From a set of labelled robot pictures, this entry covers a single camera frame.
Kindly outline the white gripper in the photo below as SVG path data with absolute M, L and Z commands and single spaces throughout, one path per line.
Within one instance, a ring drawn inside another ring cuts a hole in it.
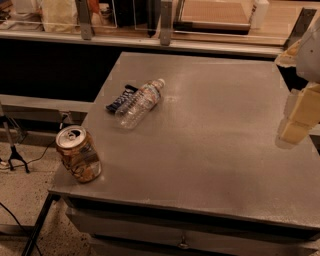
M 320 18 L 301 40 L 277 56 L 275 64 L 284 68 L 296 66 L 297 75 L 309 81 L 305 88 L 293 90 L 288 97 L 279 133 L 281 140 L 298 144 L 320 122 Z

